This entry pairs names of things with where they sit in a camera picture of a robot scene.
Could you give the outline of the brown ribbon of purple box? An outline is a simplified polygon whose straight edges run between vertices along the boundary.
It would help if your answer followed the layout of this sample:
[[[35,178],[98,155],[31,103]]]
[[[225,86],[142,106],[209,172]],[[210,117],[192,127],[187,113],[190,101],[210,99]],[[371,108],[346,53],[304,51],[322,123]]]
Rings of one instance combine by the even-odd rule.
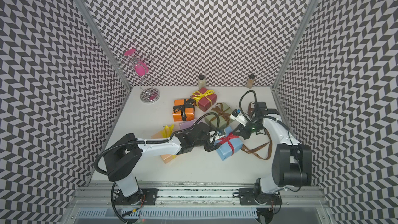
[[[262,132],[257,132],[256,134],[259,137],[265,138],[265,140],[254,140],[249,147],[243,144],[241,150],[249,155],[254,155],[260,160],[268,161],[272,158],[273,151],[273,141],[271,139],[270,133],[267,129],[263,129]]]

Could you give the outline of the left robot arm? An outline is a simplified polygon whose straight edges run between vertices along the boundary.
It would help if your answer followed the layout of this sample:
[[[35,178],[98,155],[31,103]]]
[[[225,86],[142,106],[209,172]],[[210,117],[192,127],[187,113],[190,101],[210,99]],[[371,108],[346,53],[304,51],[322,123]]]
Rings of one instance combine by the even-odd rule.
[[[100,153],[94,162],[94,168],[119,187],[117,200],[135,204],[144,197],[133,175],[133,169],[140,160],[162,155],[182,155],[191,152],[195,147],[203,147],[205,151],[211,152],[219,148],[216,140],[223,136],[224,131],[211,131],[210,126],[203,122],[195,123],[162,139],[139,139],[130,133]]]

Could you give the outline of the blue gift box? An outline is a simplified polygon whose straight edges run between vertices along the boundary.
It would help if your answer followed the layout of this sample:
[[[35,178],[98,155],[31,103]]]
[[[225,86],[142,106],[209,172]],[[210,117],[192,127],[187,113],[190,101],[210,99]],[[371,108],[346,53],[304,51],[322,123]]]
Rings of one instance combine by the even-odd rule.
[[[216,151],[222,161],[225,161],[237,153],[243,146],[243,142],[241,141],[240,137],[233,134],[231,127],[226,127],[224,132],[225,136],[215,141],[216,145],[220,144]]]

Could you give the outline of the purple gift box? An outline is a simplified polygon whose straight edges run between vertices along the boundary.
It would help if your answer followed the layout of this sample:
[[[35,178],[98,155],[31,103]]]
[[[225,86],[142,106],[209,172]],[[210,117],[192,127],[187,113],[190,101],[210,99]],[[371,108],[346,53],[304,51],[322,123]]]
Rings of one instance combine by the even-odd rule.
[[[191,128],[195,124],[196,121],[197,121],[196,119],[190,120],[190,121],[183,121],[183,122],[179,123],[179,129],[185,130],[185,129]]]

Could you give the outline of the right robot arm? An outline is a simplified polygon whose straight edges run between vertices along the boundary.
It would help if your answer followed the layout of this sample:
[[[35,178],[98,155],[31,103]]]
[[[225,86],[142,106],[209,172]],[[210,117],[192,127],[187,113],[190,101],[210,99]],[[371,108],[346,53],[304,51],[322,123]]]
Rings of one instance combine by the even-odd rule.
[[[268,142],[256,148],[242,146],[247,154],[260,157],[258,151],[267,148],[265,160],[272,159],[271,173],[258,178],[252,189],[241,188],[238,197],[241,205],[282,204],[280,191],[298,192],[302,187],[309,186],[312,180],[312,150],[302,144],[283,123],[277,109],[268,108],[265,102],[253,102],[248,114],[235,109],[230,118],[239,122],[233,134],[248,139],[253,133],[263,131]]]

